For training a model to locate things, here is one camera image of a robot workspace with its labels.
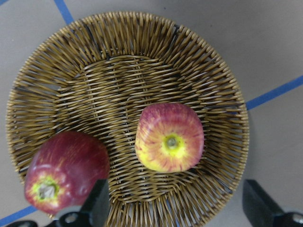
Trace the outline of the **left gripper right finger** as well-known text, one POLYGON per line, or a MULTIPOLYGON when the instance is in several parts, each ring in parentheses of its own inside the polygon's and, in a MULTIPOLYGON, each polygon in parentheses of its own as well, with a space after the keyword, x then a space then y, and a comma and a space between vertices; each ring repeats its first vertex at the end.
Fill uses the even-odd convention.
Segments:
POLYGON ((242 209, 253 227, 301 227, 303 214, 285 212, 272 197, 252 179, 244 181, 242 209))

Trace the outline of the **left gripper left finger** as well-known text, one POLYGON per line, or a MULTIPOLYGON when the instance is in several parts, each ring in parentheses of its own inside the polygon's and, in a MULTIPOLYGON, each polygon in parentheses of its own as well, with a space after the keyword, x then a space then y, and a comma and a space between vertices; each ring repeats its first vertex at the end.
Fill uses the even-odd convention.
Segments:
POLYGON ((110 210, 108 180, 97 180, 82 206, 59 211, 48 227, 103 227, 110 210))

